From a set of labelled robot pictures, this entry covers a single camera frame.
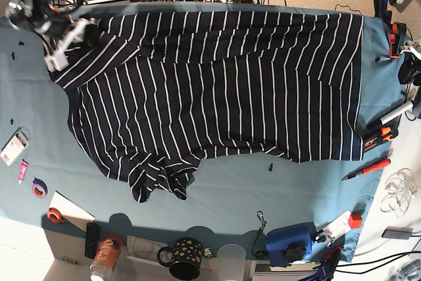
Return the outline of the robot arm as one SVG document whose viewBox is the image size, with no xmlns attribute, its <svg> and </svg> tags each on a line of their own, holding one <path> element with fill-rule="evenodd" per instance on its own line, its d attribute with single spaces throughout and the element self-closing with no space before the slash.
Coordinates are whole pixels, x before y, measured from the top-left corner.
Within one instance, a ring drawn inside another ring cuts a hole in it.
<svg viewBox="0 0 421 281">
<path fill-rule="evenodd" d="M 45 44 L 45 64 L 49 72 L 62 71 L 68 66 L 66 51 L 70 45 L 82 43 L 90 48 L 100 44 L 99 21 L 87 15 L 72 20 L 71 14 L 85 0 L 65 9 L 53 5 L 53 0 L 10 0 L 5 16 L 15 30 L 27 29 Z"/>
<path fill-rule="evenodd" d="M 396 0 L 397 5 L 404 2 L 405 0 Z M 405 60 L 399 73 L 403 75 L 404 82 L 413 84 L 418 88 L 416 98 L 420 99 L 420 38 L 402 44 L 401 48 L 401 52 L 409 57 Z"/>
</svg>

